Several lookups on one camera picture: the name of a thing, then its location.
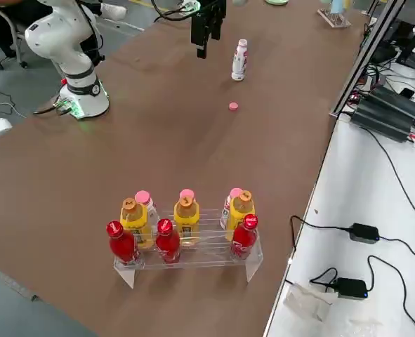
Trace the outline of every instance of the clear plastic stand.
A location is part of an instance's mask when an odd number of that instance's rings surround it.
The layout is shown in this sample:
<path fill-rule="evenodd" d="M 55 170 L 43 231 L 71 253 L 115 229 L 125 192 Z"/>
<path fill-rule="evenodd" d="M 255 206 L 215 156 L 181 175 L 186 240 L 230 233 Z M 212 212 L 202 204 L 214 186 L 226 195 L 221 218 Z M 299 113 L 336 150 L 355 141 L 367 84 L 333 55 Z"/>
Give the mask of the clear plastic stand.
<path fill-rule="evenodd" d="M 346 28 L 351 26 L 351 23 L 346 18 L 346 10 L 342 13 L 331 13 L 331 4 L 329 4 L 327 8 L 320 8 L 317 12 L 332 28 Z"/>
<path fill-rule="evenodd" d="M 191 238 L 182 238 L 180 259 L 177 263 L 167 264 L 159 255 L 156 246 L 141 250 L 143 261 L 124 265 L 115 258 L 114 269 L 133 289 L 136 271 L 158 269 L 188 269 L 201 267 L 221 267 L 244 265 L 247 281 L 256 273 L 263 261 L 259 236 L 246 260 L 233 260 L 230 255 L 230 241 L 225 236 L 230 233 L 220 226 L 219 210 L 202 210 L 199 220 L 199 232 L 193 232 Z"/>

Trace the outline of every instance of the acrylic bottle rack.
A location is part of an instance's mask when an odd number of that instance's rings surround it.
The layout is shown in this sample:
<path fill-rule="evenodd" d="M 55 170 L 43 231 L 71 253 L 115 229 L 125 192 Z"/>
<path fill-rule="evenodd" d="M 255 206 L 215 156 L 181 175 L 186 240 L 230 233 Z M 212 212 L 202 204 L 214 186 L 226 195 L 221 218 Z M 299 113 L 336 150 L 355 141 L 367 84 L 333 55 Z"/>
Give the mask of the acrylic bottle rack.
<path fill-rule="evenodd" d="M 173 215 L 169 214 L 170 212 L 159 212 L 161 218 L 173 220 Z M 246 278 L 249 282 L 263 261 L 260 237 L 257 235 L 256 243 L 246 260 L 233 260 L 230 255 L 230 241 L 226 239 L 226 234 L 232 234 L 232 231 L 221 228 L 220 216 L 221 210 L 201 210 L 199 232 L 192 233 L 191 242 L 181 238 L 179 262 L 165 263 L 154 245 L 148 249 L 140 250 L 143 256 L 141 264 L 124 265 L 115 258 L 114 269 L 131 288 L 134 285 L 136 271 L 139 270 L 244 266 L 246 268 Z"/>

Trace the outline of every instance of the white robotic arm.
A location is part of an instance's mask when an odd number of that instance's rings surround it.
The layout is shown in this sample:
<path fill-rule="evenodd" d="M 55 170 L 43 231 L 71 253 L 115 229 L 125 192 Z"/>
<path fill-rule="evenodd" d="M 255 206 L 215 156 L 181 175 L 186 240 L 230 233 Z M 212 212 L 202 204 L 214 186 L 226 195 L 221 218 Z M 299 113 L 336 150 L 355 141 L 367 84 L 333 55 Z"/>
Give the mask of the white robotic arm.
<path fill-rule="evenodd" d="M 37 55 L 57 63 L 64 72 L 67 83 L 60 90 L 60 99 L 69 103 L 73 116 L 80 119 L 102 114 L 109 100 L 93 63 L 80 46 L 93 34 L 87 18 L 94 25 L 94 15 L 75 0 L 39 2 L 51 6 L 53 12 L 26 29 L 28 46 Z"/>

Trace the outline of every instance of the brown table surface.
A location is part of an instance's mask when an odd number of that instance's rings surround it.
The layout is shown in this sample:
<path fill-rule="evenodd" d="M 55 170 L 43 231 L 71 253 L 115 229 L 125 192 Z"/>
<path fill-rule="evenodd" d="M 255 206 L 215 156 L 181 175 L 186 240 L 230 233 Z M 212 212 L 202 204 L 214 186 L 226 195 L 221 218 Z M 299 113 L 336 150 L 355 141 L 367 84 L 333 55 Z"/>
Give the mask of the brown table surface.
<path fill-rule="evenodd" d="M 206 60 L 186 22 L 154 25 L 98 68 L 108 113 L 33 117 L 1 137 L 0 270 L 101 336 L 261 336 L 291 251 L 288 217 L 305 210 L 362 37 L 362 18 L 331 29 L 319 5 L 229 6 Z M 237 186 L 260 217 L 264 261 L 250 284 L 242 267 L 144 271 L 132 290 L 114 271 L 105 225 L 124 197 L 146 189 L 168 209 L 191 187 L 220 208 Z"/>

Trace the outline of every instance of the white table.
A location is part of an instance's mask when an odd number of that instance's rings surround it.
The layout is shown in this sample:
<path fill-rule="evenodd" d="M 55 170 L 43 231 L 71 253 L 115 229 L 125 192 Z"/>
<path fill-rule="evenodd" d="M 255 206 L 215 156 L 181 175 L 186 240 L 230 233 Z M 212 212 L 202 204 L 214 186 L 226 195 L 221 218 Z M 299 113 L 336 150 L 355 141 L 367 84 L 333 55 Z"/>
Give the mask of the white table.
<path fill-rule="evenodd" d="M 366 131 L 347 120 L 347 116 L 342 116 L 336 125 L 305 219 L 319 226 L 373 225 L 379 228 L 382 236 L 403 239 L 415 250 L 415 213 L 388 159 Z M 377 137 L 386 147 L 415 204 L 415 145 Z M 407 284 L 407 309 L 415 319 L 415 257 L 401 243 L 362 244 L 350 241 L 346 232 L 303 226 L 286 279 L 311 287 L 309 279 L 328 267 L 336 267 L 340 277 L 363 279 L 370 287 L 367 256 L 371 254 L 401 271 Z M 372 260 L 371 264 L 375 287 L 369 298 L 364 301 L 337 299 L 321 326 L 300 319 L 283 305 L 290 286 L 282 282 L 265 335 L 350 337 L 341 335 L 349 319 L 372 318 L 381 323 L 377 337 L 415 337 L 415 326 L 402 309 L 400 277 L 377 260 Z"/>

